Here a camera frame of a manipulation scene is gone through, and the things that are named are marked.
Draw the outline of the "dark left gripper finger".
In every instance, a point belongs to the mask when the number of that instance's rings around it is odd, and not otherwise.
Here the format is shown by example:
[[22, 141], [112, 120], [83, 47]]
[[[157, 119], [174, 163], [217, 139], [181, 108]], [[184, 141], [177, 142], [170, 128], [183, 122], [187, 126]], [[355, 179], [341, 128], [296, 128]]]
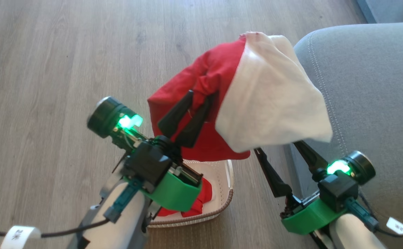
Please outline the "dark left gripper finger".
[[191, 120], [187, 123], [184, 129], [177, 135], [175, 143], [184, 148], [193, 148], [200, 135], [200, 131], [208, 118], [214, 102], [215, 94], [209, 95], [199, 107], [197, 112], [192, 115]]
[[182, 118], [192, 106], [193, 95], [194, 92], [189, 90], [158, 122], [158, 128], [164, 136], [170, 138], [175, 134]]

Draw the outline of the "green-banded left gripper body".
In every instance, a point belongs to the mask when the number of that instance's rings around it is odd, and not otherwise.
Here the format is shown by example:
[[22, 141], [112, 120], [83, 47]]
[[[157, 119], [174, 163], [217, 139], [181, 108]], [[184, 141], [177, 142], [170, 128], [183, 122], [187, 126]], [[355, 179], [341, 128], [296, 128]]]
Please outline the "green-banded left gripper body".
[[145, 137], [137, 131], [143, 119], [116, 98], [107, 96], [96, 105], [87, 127], [125, 151], [113, 171], [115, 181], [127, 181], [110, 206], [121, 212], [138, 192], [159, 206], [189, 211], [203, 186], [203, 175], [183, 162], [179, 147], [165, 136]]

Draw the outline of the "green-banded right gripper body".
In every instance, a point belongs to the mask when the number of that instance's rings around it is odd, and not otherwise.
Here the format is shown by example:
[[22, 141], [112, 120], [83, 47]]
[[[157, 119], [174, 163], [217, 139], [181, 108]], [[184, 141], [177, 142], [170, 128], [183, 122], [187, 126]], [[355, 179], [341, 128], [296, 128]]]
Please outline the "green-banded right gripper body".
[[359, 202], [359, 187], [376, 171], [368, 157], [359, 151], [329, 163], [328, 176], [317, 183], [318, 190], [304, 200], [295, 197], [281, 214], [282, 224], [290, 233], [306, 235], [331, 224], [344, 214], [353, 214], [365, 227], [376, 230], [376, 219]]

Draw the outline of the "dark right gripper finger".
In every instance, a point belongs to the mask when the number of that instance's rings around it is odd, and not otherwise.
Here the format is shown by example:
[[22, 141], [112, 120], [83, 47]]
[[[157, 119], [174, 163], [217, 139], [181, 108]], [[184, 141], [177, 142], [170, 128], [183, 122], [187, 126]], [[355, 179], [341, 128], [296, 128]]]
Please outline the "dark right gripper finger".
[[327, 168], [329, 163], [305, 141], [296, 141], [293, 144], [308, 165], [314, 182], [320, 182], [325, 179], [328, 176]]
[[263, 151], [263, 149], [256, 148], [253, 151], [259, 161], [259, 165], [263, 174], [265, 175], [273, 196], [291, 198], [292, 188], [288, 184], [284, 183], [282, 178], [278, 175], [274, 167], [268, 161], [267, 154]]

